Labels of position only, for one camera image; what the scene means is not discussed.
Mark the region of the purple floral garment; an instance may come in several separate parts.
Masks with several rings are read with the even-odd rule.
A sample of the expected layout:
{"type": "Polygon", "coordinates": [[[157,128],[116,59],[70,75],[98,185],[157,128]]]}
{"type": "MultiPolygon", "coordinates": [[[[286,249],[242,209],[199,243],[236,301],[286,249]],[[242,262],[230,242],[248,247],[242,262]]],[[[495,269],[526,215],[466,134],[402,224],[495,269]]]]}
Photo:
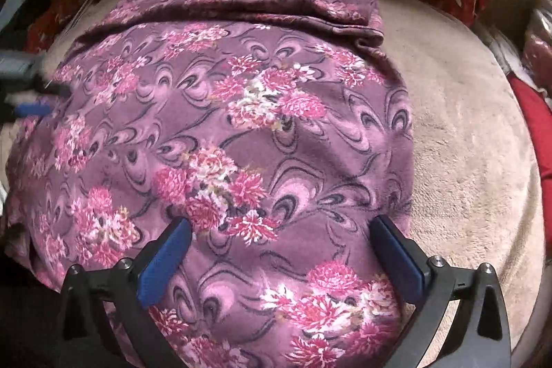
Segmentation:
{"type": "Polygon", "coordinates": [[[121,0],[21,123],[5,255],[60,290],[134,258],[172,219],[184,257],[149,308],[191,367],[372,367],[402,308],[369,222],[406,230],[408,91],[378,0],[121,0]]]}

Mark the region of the beige fleece blanket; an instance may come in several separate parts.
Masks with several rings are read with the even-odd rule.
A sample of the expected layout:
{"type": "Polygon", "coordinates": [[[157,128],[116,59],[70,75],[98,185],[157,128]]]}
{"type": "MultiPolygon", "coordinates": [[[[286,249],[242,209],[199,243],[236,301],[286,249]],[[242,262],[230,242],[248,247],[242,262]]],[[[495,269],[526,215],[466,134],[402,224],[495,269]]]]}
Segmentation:
{"type": "MultiPolygon", "coordinates": [[[[378,8],[382,48],[412,111],[411,219],[401,231],[454,262],[495,263],[511,343],[529,348],[546,319],[544,219],[537,160],[515,95],[491,51],[457,20],[415,0],[378,0],[378,8]]],[[[51,76],[81,36],[64,56],[47,59],[51,76]]],[[[1,132],[8,193],[8,157],[22,122],[1,132]]]]}

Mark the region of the red cushion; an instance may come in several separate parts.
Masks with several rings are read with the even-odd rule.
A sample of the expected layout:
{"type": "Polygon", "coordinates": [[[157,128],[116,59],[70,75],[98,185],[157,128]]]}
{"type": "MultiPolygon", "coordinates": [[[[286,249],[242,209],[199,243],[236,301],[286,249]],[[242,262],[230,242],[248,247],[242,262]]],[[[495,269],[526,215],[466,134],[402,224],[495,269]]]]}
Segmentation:
{"type": "Polygon", "coordinates": [[[540,94],[527,83],[515,75],[509,75],[507,79],[520,105],[536,155],[542,190],[545,251],[547,257],[550,258],[552,221],[551,110],[540,94]]]}

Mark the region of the doll in plastic bag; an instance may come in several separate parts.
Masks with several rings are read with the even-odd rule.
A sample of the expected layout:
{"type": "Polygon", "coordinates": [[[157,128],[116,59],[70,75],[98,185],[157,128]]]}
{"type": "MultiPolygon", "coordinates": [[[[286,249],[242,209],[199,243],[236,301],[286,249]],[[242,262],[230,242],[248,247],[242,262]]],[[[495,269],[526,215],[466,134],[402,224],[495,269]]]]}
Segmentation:
{"type": "Polygon", "coordinates": [[[523,60],[535,86],[551,99],[551,4],[544,0],[531,14],[523,60]]]}

